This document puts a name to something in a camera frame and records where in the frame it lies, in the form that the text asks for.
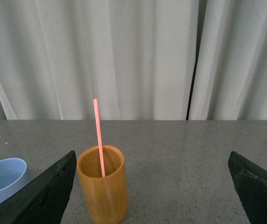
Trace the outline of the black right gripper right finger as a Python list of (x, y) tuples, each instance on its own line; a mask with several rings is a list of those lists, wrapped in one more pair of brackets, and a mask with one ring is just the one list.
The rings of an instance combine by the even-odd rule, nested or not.
[(249, 222), (267, 224), (267, 171), (235, 151), (228, 167)]

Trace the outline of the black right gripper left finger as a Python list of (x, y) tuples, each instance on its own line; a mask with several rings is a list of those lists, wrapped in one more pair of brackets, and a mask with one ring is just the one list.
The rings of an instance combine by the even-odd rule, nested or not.
[(0, 204), (0, 224), (59, 224), (70, 199), (76, 171), (71, 150)]

